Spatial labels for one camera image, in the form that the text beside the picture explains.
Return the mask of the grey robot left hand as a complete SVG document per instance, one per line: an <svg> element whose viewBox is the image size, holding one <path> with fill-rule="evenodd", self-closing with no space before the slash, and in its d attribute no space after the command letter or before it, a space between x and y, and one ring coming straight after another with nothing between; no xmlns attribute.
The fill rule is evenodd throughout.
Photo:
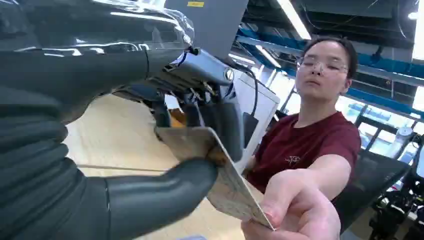
<svg viewBox="0 0 424 240"><path fill-rule="evenodd" d="M68 157L67 124L107 94L172 94L190 126L243 154L231 66L192 46L177 10L135 0L0 3L0 237L132 240L190 215L218 176L205 155L159 176L91 177Z"/></svg>

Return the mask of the person's left hand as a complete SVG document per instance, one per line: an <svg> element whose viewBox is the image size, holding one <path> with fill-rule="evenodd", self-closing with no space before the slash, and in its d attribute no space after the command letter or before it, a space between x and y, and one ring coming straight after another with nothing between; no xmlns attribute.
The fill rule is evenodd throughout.
<svg viewBox="0 0 424 240"><path fill-rule="evenodd" d="M319 169L285 170L270 178L260 207L272 229L241 223L247 240L338 240L340 217L332 204L346 185Z"/></svg>

